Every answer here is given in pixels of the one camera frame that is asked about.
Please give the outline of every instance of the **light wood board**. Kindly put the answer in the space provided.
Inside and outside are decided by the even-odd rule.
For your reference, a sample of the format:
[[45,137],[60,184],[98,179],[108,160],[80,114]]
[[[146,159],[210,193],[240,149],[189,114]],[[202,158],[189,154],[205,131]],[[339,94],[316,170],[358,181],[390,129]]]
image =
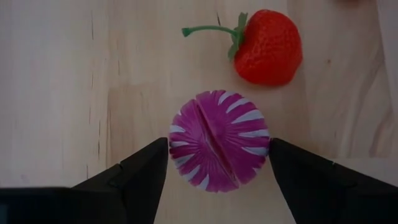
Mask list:
[[[262,8],[302,36],[303,64],[281,88],[240,79],[228,35],[180,33]],[[215,89],[257,104],[273,136],[397,183],[376,1],[2,0],[0,29],[2,187],[77,184],[166,136],[187,100]],[[264,222],[294,222],[269,163],[230,194],[190,186],[170,163],[156,223]]]
[[386,57],[387,75],[389,78],[392,107],[395,117],[398,116],[398,1],[377,0],[379,22],[382,34],[384,55]]

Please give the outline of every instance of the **strawberry stem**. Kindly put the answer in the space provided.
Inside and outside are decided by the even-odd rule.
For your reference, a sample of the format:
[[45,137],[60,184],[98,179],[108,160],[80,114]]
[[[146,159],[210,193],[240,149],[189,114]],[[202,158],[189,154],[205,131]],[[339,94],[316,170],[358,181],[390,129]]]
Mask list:
[[182,34],[184,35],[184,37],[188,37],[191,33],[199,31],[199,30],[220,30],[220,31],[230,33],[234,37],[238,36],[238,32],[236,32],[235,30],[231,30],[227,27],[222,27],[222,26],[187,27],[187,28],[182,28]]

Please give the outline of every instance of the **red strawberry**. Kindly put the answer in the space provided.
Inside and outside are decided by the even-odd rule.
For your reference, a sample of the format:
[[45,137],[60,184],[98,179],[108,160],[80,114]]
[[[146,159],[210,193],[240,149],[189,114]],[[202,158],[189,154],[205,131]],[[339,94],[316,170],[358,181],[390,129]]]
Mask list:
[[205,29],[222,30],[232,36],[233,45],[228,56],[234,59],[235,69],[247,81],[262,85],[289,83],[302,61],[299,32],[285,15],[257,11],[246,25],[248,14],[239,15],[238,26],[231,30],[221,26],[183,28],[186,37]]

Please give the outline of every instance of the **striped ball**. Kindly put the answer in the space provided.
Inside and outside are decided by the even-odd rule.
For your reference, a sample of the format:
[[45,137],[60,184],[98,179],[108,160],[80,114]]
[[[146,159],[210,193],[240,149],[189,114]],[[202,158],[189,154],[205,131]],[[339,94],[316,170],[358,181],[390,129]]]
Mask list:
[[209,192],[228,192],[256,176],[266,161],[270,138],[253,103],[217,90],[182,106],[169,140],[171,158],[187,181]]

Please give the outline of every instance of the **strawberry leaf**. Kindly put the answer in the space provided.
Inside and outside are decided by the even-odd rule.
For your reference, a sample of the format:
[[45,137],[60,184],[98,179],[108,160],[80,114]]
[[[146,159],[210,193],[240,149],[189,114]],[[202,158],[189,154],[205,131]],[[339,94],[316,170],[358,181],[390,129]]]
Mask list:
[[239,50],[239,46],[243,43],[243,32],[244,28],[246,26],[246,21],[248,19],[248,14],[247,13],[240,13],[239,18],[238,18],[238,26],[234,28],[234,31],[236,31],[235,35],[231,35],[232,39],[232,46],[229,48],[228,51],[228,58],[230,60],[233,60],[235,57],[236,52]]

